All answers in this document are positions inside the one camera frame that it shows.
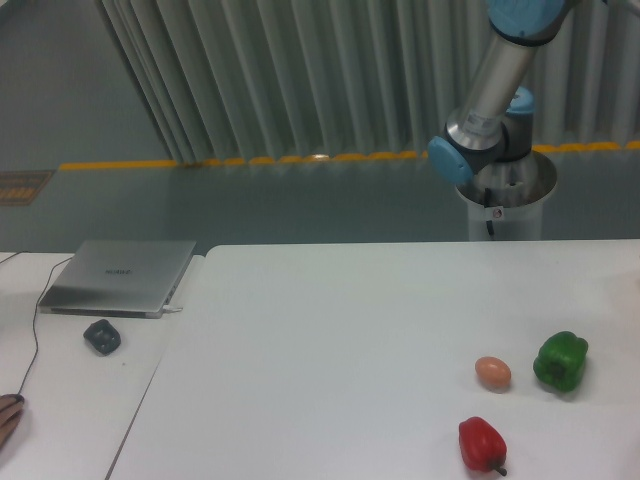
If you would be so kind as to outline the person's hand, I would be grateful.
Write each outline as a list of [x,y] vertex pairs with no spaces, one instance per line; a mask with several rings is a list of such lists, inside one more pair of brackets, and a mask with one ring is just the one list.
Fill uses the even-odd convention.
[[24,412],[24,397],[5,394],[0,399],[0,446],[3,447],[19,425]]

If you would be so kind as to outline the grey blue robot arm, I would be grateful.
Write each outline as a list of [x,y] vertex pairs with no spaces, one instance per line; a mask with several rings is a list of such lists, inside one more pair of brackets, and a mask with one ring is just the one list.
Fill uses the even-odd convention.
[[489,1],[490,42],[462,106],[428,144],[435,170],[465,184],[494,162],[531,150],[533,95],[521,88],[538,48],[558,34],[575,1]]

